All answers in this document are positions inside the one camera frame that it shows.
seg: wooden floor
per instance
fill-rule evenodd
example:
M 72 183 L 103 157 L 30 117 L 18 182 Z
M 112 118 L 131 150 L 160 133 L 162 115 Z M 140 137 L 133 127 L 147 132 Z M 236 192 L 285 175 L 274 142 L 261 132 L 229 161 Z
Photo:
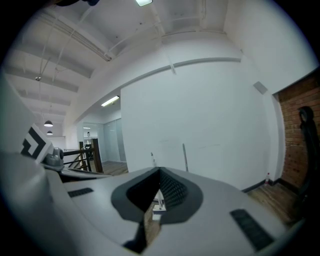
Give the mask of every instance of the wooden floor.
M 295 222 L 296 210 L 293 205 L 297 195 L 280 183 L 274 186 L 264 184 L 247 194 L 278 216 L 285 225 L 291 226 Z
M 102 164 L 102 170 L 104 174 L 117 176 L 117 175 L 128 173 L 128 166 L 126 162 L 106 161 L 101 164 Z M 96 168 L 95 168 L 94 161 L 90 161 L 90 165 L 91 165 L 91 170 L 95 172 Z
M 152 220 L 152 212 L 154 207 L 155 203 L 153 202 L 144 214 L 144 231 L 147 246 L 149 246 L 157 237 L 161 229 L 160 221 Z

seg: white ceiling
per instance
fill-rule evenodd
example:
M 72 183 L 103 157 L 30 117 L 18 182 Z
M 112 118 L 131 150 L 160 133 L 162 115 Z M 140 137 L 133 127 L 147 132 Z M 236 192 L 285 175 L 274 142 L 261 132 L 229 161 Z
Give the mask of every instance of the white ceiling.
M 4 70 L 39 123 L 62 123 L 94 70 L 141 41 L 194 29 L 223 32 L 227 6 L 228 0 L 153 0 L 143 7 L 135 0 L 100 0 L 93 7 L 80 0 L 67 7 L 50 6 L 20 33 Z M 39 87 L 35 78 L 42 56 L 42 69 L 49 61 Z
M 116 100 L 113 104 L 94 109 L 85 118 L 83 123 L 106 124 L 121 117 L 121 98 Z

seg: baseboard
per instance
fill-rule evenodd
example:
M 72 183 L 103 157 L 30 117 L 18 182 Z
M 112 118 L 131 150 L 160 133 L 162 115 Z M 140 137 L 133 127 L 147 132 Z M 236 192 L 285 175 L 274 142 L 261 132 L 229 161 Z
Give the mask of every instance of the baseboard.
M 289 183 L 288 181 L 285 181 L 282 178 L 279 178 L 278 180 L 279 180 L 279 183 L 281 185 L 283 185 L 284 187 L 286 187 L 288 190 L 292 191 L 295 194 L 299 193 L 299 188 L 298 187 L 292 185 L 291 183 Z
M 270 186 L 274 186 L 275 184 L 277 184 L 278 182 L 280 182 L 280 178 L 278 178 L 278 179 L 276 179 L 275 181 L 273 181 L 273 180 L 269 180 L 269 185 Z M 243 190 L 241 190 L 242 192 L 244 192 L 244 193 L 248 193 L 249 191 L 251 191 L 251 190 L 255 190 L 255 189 L 257 189 L 257 188 L 259 188 L 261 185 L 263 185 L 263 184 L 265 184 L 265 180 L 262 180 L 262 181 L 260 181 L 259 183 L 257 183 L 257 184 L 255 184 L 255 185 L 253 185 L 253 186 L 250 186 L 250 187 L 248 187 L 248 188 L 245 188 L 245 189 L 243 189 Z
M 250 186 L 250 187 L 248 187 L 248 188 L 245 188 L 245 189 L 243 189 L 243 190 L 241 190 L 243 193 L 248 193 L 249 191 L 251 191 L 251 190 L 255 190 L 255 189 L 257 189 L 257 188 L 259 188 L 261 185 L 263 185 L 265 183 L 265 181 L 264 180 L 262 180 L 262 181 L 260 181 L 259 183 L 257 183 L 257 184 L 255 184 L 255 185 L 253 185 L 253 186 Z
M 280 178 L 277 178 L 275 181 L 273 181 L 273 180 L 270 179 L 269 184 L 270 184 L 270 186 L 274 186 L 274 185 L 276 185 L 280 180 L 281 180 Z

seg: railing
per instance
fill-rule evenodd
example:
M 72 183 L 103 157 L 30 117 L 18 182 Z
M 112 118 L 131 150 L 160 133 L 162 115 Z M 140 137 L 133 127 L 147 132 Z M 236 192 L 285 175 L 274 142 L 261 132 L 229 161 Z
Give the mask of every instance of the railing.
M 83 147 L 84 147 L 84 144 L 82 141 L 80 141 L 79 142 L 80 149 L 75 149 L 72 151 L 64 151 L 63 156 L 67 157 L 67 156 L 76 155 L 76 158 L 73 161 L 67 161 L 67 162 L 64 162 L 63 164 L 69 165 L 68 167 L 71 168 L 71 166 L 76 163 L 76 165 L 73 167 L 74 169 L 92 172 L 91 165 L 90 165 L 90 157 L 89 157 L 89 153 L 92 152 L 95 171 L 97 173 L 103 173 L 98 139 L 97 138 L 91 139 L 92 148 L 83 149 Z
M 73 163 L 77 163 L 77 162 L 82 162 L 82 164 L 84 163 L 84 161 L 86 161 L 86 165 L 81 165 L 80 169 L 84 169 L 85 171 L 89 171 L 91 172 L 91 165 L 90 165 L 90 159 L 89 159 L 89 152 L 94 152 L 95 150 L 93 148 L 90 149 L 82 149 L 82 150 L 75 150 L 75 151 L 66 151 L 63 153 L 63 156 L 73 156 L 73 155 L 78 155 L 76 157 L 76 159 L 78 159 L 79 157 L 81 158 L 80 160 L 74 160 L 74 161 L 70 161 L 70 162 L 64 162 L 64 165 L 68 165 L 68 164 L 73 164 Z
M 73 148 L 73 149 L 65 148 L 63 151 L 75 151 L 75 150 L 78 150 L 78 148 Z

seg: wooden post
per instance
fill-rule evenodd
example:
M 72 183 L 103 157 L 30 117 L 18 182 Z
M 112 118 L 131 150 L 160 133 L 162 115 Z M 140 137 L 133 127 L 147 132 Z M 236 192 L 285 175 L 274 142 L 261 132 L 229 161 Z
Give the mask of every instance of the wooden post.
M 86 166 L 88 166 L 89 172 L 91 172 L 91 165 L 90 165 L 90 159 L 89 159 L 89 153 L 85 153 L 85 158 L 86 158 Z
M 100 159 L 100 152 L 99 152 L 99 145 L 98 145 L 98 139 L 97 138 L 92 138 L 91 139 L 91 147 L 94 149 L 93 153 L 93 161 L 94 161 L 94 166 L 95 166 L 95 171 L 97 173 L 103 174 L 102 170 L 102 164 L 101 164 L 101 159 Z
M 83 141 L 79 141 L 79 149 L 82 150 L 82 148 L 84 147 L 84 142 Z M 82 160 L 81 163 L 82 163 L 82 166 L 86 166 L 86 162 L 83 161 L 84 157 L 83 157 L 83 154 L 80 154 L 80 159 Z

